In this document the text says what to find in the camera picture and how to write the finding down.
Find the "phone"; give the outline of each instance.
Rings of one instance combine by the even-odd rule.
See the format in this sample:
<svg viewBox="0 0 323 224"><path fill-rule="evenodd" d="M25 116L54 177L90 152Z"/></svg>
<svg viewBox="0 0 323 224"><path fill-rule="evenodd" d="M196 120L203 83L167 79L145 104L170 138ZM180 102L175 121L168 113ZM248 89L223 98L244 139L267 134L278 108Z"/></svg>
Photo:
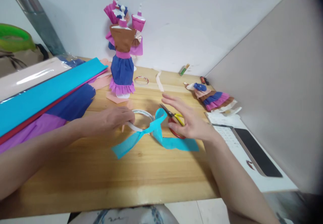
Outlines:
<svg viewBox="0 0 323 224"><path fill-rule="evenodd" d="M233 128L232 131L261 175L283 177L248 130Z"/></svg>

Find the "bracelet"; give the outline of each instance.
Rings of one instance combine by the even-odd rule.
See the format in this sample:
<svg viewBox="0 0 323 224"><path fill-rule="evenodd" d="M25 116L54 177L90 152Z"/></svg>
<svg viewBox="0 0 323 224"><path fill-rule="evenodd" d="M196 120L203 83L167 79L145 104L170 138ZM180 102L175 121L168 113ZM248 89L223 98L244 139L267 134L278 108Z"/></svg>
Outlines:
<svg viewBox="0 0 323 224"><path fill-rule="evenodd" d="M145 84L140 84L140 83L138 83L138 82L137 82L137 79L138 79L138 78L146 79L146 80L147 80L147 83L145 83ZM146 77L142 77L142 76L137 76L137 77L135 78L135 80L134 80L134 81L135 81L135 83L136 83L136 84L138 84L138 85L143 85L143 86L144 86L144 85L147 85L147 84L149 83L149 80L148 80Z"/></svg>

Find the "gray partition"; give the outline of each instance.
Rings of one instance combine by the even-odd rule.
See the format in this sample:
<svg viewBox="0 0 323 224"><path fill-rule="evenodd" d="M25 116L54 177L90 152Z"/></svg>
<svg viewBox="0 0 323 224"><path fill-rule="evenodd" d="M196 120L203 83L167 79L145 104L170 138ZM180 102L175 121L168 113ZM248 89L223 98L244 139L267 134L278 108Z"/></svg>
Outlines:
<svg viewBox="0 0 323 224"><path fill-rule="evenodd" d="M207 75L304 192L323 167L323 18L317 0L283 0Z"/></svg>

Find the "turquoise crepe paper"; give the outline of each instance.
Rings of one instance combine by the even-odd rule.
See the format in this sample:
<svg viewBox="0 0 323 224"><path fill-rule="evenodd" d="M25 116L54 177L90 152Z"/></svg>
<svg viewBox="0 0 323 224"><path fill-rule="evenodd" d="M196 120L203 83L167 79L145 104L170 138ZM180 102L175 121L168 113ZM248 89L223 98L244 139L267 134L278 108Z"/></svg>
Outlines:
<svg viewBox="0 0 323 224"><path fill-rule="evenodd" d="M0 136L35 115L107 66L94 58L0 104Z"/></svg>
<svg viewBox="0 0 323 224"><path fill-rule="evenodd" d="M167 117L164 109L159 108L155 114L156 120L150 123L149 127L142 132L132 134L122 143L112 147L118 159L126 155L142 138L143 135L153 132L155 139L166 149L179 149L182 151L199 151L199 147L194 139L163 138L161 123Z"/></svg>

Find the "scissors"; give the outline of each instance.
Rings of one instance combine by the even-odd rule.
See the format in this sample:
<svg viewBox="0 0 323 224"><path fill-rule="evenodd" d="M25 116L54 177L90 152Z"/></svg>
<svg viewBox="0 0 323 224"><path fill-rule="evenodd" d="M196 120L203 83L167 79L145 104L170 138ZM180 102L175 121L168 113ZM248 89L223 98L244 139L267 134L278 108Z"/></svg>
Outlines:
<svg viewBox="0 0 323 224"><path fill-rule="evenodd" d="M180 119L180 117L182 117L183 118L183 116L181 115L181 114L177 114L177 113L172 113L171 111L169 111L167 108L166 108L166 106L164 106L162 103L160 103L160 105L161 105L161 107L167 112L167 114L169 115L169 119L168 119L168 122L173 122L173 123L177 123L175 120L174 120L174 118L173 117L175 117L176 118L176 120L182 125L182 126L184 126L185 124L182 122L182 120ZM176 132L174 132L174 130L173 129L171 129L170 128L170 130L171 130L171 132L176 136L176 137L178 137L178 138L181 138L181 139L185 139L185 137L183 137L183 136L180 136L180 135L178 135Z"/></svg>

